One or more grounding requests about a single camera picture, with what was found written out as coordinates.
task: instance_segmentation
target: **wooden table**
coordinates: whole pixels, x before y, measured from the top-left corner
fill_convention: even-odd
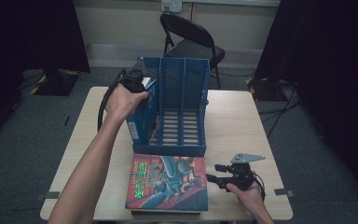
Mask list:
[[[90,89],[49,191],[62,191],[70,174],[97,133],[97,114],[106,89],[106,87]],[[247,91],[209,91],[208,100],[205,115],[207,173],[230,176],[230,174],[216,172],[214,165],[217,163],[230,165],[230,159],[237,152],[265,156],[265,160],[250,164],[265,183],[266,207],[273,219],[290,219],[293,211],[287,196],[276,196],[274,192],[275,189],[283,189],[283,183],[252,95]],[[95,220],[252,219],[238,204],[234,194],[226,193],[213,183],[208,183],[209,211],[199,216],[132,216],[131,211],[124,208],[132,154],[131,135],[128,126],[124,123],[113,148],[108,177],[96,207]],[[40,212],[43,219],[48,219],[56,201],[57,199],[45,200]]]

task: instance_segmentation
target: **blue plastic organizer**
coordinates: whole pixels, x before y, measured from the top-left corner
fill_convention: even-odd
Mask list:
[[[154,137],[150,137],[152,130],[143,130],[140,134],[148,136],[148,139],[141,143],[133,139],[134,152],[203,157],[206,150],[204,118],[210,79],[208,60],[146,57],[139,60],[144,60],[145,76],[157,80],[157,91],[151,97],[157,97],[158,103],[152,104],[156,98],[151,98],[149,104],[158,108],[151,109],[156,111]],[[133,116],[137,116],[138,112],[135,111]],[[144,127],[150,121],[135,122]]]

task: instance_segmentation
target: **gray carpet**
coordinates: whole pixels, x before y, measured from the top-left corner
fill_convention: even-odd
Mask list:
[[[248,90],[244,76],[252,69],[220,70],[223,90]],[[43,202],[35,197],[48,191],[89,89],[109,85],[118,71],[91,68],[68,97],[31,95],[32,86],[21,90],[17,109],[0,128],[0,223],[46,223],[39,216]],[[211,79],[211,89],[216,86]],[[284,87],[288,96],[291,89]],[[284,105],[256,102],[259,111]],[[261,115],[266,133],[277,118],[272,116]],[[296,194],[290,198],[293,218],[279,223],[358,223],[358,184],[320,139],[317,122],[304,106],[285,112],[268,140],[283,184]]]

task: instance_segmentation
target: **wall baseboard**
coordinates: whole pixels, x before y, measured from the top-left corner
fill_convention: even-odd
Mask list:
[[[87,44],[90,67],[132,67],[138,57],[161,57],[163,46],[123,46]],[[262,49],[225,49],[226,57],[219,67],[256,68]]]

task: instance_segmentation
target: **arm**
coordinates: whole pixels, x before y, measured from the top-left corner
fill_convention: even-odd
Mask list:
[[[237,186],[229,183],[227,184],[227,188],[237,195],[240,204],[252,214],[258,224],[274,223],[264,205],[260,188],[256,182],[253,182],[252,186],[245,191],[242,191],[237,188]]]
[[[118,130],[126,117],[147,96],[146,91],[134,94],[117,84],[107,102],[103,126],[69,177],[48,223],[91,223],[103,190]]]

